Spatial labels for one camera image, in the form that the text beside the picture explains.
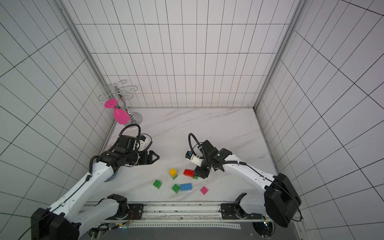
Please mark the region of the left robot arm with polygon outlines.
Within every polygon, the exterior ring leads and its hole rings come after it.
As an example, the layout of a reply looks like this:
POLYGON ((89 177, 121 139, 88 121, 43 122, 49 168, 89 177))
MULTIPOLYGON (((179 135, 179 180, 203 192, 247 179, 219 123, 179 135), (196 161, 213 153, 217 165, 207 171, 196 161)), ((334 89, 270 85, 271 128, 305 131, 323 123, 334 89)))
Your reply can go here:
POLYGON ((94 208, 81 212, 82 207, 121 167, 151 165, 159 155, 149 148, 152 141, 145 135, 118 136, 117 141, 99 156, 90 159, 88 172, 49 208, 38 208, 31 217, 33 240, 77 240, 102 221, 113 218, 129 222, 135 213, 127 198, 111 194, 94 208))

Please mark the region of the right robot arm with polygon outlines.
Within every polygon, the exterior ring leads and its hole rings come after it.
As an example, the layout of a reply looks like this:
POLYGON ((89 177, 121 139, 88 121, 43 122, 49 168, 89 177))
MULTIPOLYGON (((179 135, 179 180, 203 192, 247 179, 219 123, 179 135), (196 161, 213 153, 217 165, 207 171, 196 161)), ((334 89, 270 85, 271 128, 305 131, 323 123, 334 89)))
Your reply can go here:
POLYGON ((254 193, 241 193, 233 203, 222 204, 223 219, 271 220, 287 228, 295 214, 300 213, 302 201, 286 175, 258 170, 231 151, 218 150, 209 141, 189 147, 186 159, 196 165, 194 173, 197 177, 206 179, 211 171, 220 170, 237 176, 255 189, 254 193))

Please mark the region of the red lego brick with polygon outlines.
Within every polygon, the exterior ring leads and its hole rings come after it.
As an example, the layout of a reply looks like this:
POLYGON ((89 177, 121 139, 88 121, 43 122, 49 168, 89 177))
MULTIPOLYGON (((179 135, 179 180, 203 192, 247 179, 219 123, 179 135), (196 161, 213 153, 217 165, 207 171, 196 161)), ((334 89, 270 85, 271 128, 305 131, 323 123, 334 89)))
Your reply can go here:
POLYGON ((184 174, 185 176, 187 176, 187 177, 191 177, 191 178, 194 178, 194 177, 195 177, 195 174, 194 174, 194 171, 193 171, 193 170, 185 169, 183 174, 184 174))

